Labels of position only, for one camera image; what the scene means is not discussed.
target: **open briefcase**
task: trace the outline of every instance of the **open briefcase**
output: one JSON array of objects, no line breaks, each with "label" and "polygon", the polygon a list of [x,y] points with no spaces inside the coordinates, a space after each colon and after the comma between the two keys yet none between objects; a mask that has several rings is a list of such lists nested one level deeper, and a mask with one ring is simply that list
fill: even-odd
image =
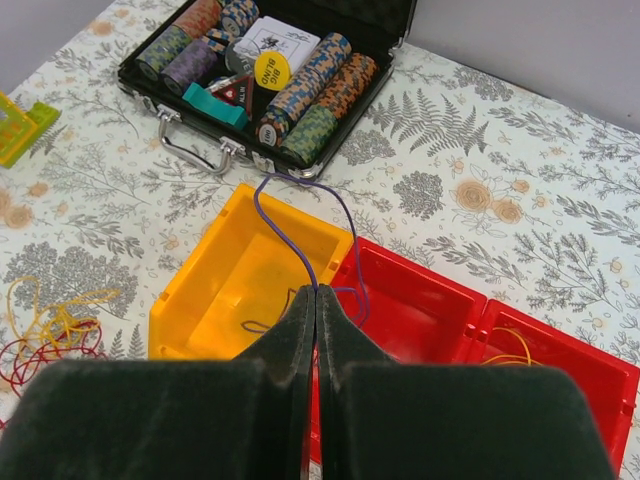
[{"label": "open briefcase", "polygon": [[[391,76],[416,0],[222,1],[180,7],[122,62],[119,87],[157,114],[166,150],[207,172],[223,174],[241,156],[265,172],[317,178]],[[243,42],[258,51],[239,49]],[[265,51],[287,59],[280,90],[261,86],[265,70],[257,64],[273,61]],[[292,51],[298,56],[286,56]],[[238,52],[248,59],[244,71],[229,64]],[[220,85],[243,76],[248,104],[220,95]],[[172,122],[219,142],[220,163],[174,145]]]}]

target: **tablecloth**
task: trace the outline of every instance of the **tablecloth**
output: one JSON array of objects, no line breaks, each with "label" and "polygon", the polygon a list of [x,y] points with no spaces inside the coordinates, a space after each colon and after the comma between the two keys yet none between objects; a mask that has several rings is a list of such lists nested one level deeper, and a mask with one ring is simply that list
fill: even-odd
[{"label": "tablecloth", "polygon": [[[90,291],[113,359],[144,358],[153,302],[236,185],[167,154],[158,120],[116,86],[118,64],[181,0],[118,0],[11,94],[62,110],[11,170],[0,170],[0,344],[34,308]],[[640,362],[640,135],[404,45],[391,80],[322,182],[358,233],[628,362]],[[175,138],[219,159],[217,145]],[[324,193],[267,193],[347,226]],[[0,386],[0,414],[16,397]],[[640,478],[640,413],[621,478]]]}]

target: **gray wall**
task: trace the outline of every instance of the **gray wall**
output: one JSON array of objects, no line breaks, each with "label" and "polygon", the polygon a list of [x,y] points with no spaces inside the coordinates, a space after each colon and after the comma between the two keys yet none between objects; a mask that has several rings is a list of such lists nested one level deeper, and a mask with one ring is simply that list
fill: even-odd
[{"label": "gray wall", "polygon": [[640,132],[640,0],[418,0],[409,42]]},{"label": "gray wall", "polygon": [[[418,2],[414,45],[640,132],[640,0]],[[0,90],[110,3],[0,0]]]}]

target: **case handle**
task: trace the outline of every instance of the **case handle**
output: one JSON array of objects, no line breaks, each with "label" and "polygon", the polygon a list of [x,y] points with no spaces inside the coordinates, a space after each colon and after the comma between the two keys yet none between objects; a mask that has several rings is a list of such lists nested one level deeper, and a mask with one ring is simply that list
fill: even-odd
[{"label": "case handle", "polygon": [[158,118],[160,119],[158,137],[160,139],[160,143],[167,152],[175,155],[181,160],[189,162],[194,167],[202,170],[203,172],[210,173],[211,175],[224,175],[227,170],[229,170],[231,167],[231,157],[236,153],[236,149],[233,146],[227,144],[222,145],[222,158],[220,159],[220,165],[216,166],[191,150],[174,145],[171,140],[169,140],[169,137],[167,137],[167,128],[173,120],[180,121],[180,114],[178,112],[175,112],[164,105],[158,105]]}]

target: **black case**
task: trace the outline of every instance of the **black case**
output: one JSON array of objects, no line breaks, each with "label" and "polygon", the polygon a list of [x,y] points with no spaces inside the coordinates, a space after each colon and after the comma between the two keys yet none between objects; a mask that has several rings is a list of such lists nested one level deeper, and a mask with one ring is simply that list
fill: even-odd
[{"label": "black case", "polygon": [[[368,89],[340,120],[338,129],[309,166],[284,155],[277,147],[260,143],[255,136],[256,124],[275,92],[255,85],[253,118],[241,131],[194,109],[171,94],[162,82],[152,82],[139,72],[135,58],[194,1],[186,2],[122,62],[118,70],[120,89],[157,114],[163,146],[184,160],[202,165],[195,153],[173,145],[166,137],[167,126],[172,121],[188,125],[221,144],[221,164],[212,173],[224,173],[234,156],[242,156],[252,160],[262,171],[278,171],[305,179],[315,179],[320,175],[391,76],[394,50],[402,45],[408,35],[416,6],[416,0],[255,0],[261,17],[268,15],[277,18],[320,38],[330,32],[341,33],[351,43],[353,52],[370,56],[379,67]],[[223,64],[218,62],[199,83],[206,86],[214,78],[229,75]]]}]

